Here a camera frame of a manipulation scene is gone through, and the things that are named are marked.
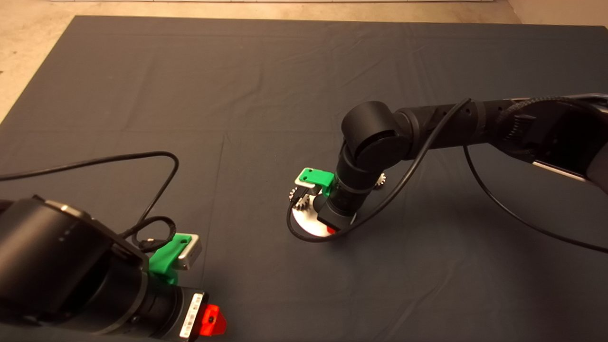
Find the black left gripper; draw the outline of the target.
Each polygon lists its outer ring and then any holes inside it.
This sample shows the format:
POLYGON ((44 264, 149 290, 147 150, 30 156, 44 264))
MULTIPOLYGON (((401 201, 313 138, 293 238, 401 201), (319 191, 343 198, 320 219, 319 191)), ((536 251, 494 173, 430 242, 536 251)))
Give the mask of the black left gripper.
POLYGON ((227 321, 219 306, 207 304, 209 294, 201 289, 181 289, 181 295, 179 342, 196 342, 200 336, 225 334, 227 321))

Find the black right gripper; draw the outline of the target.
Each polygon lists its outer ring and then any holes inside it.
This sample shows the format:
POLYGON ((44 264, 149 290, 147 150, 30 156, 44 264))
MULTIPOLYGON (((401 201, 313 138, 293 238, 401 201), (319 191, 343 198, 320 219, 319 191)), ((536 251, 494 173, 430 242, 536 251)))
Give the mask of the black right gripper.
POLYGON ((350 231, 356 216, 356 213, 339 212, 328 203, 326 197, 317 197, 317 220, 328 227, 328 234, 350 231))

